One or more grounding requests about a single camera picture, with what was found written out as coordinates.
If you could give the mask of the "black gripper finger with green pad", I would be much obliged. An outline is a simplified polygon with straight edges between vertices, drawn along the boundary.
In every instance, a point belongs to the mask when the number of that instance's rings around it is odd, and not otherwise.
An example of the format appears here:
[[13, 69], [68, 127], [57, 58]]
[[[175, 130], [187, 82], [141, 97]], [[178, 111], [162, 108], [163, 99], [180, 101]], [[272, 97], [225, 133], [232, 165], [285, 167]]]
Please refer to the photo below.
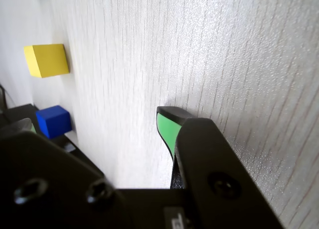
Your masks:
[[203, 229], [280, 229], [278, 218], [209, 118], [159, 106], [157, 128]]
[[132, 221], [101, 173], [24, 120], [0, 130], [0, 226], [130, 229]]

